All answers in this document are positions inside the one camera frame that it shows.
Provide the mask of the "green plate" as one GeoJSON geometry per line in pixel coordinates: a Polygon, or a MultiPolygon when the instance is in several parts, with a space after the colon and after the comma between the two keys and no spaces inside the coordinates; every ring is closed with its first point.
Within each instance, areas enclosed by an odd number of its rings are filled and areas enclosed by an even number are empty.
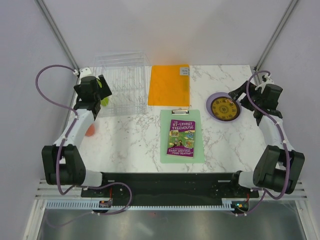
{"type": "MultiPolygon", "coordinates": [[[[100,82],[99,79],[97,79],[97,82],[98,82],[99,87],[102,88],[103,86],[102,86],[102,83],[100,82]]],[[[109,104],[109,98],[108,97],[105,97],[104,99],[102,99],[100,101],[100,105],[103,106],[103,107],[106,107],[108,104],[109,104]]]]}

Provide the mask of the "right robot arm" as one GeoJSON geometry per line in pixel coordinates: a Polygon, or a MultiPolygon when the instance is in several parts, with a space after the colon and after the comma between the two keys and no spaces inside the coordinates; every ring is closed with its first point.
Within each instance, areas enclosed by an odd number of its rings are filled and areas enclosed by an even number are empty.
{"type": "Polygon", "coordinates": [[[253,112],[266,144],[254,171],[238,171],[238,179],[229,184],[229,191],[235,197],[242,196],[251,187],[278,193],[284,191],[288,195],[296,188],[305,156],[295,151],[285,134],[283,116],[277,109],[282,91],[280,86],[272,83],[256,86],[247,80],[229,92],[232,100],[245,95],[239,102],[242,107],[253,112]]]}

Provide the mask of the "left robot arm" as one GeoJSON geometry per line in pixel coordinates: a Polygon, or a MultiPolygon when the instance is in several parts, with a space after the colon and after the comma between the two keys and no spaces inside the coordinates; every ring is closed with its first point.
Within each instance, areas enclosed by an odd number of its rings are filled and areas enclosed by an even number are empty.
{"type": "Polygon", "coordinates": [[[103,180],[103,174],[87,170],[79,147],[89,127],[95,122],[101,101],[112,95],[103,75],[91,73],[74,86],[77,101],[71,109],[75,117],[53,145],[46,145],[41,151],[46,182],[49,185],[74,185],[92,187],[99,197],[106,196],[110,185],[103,180]]]}

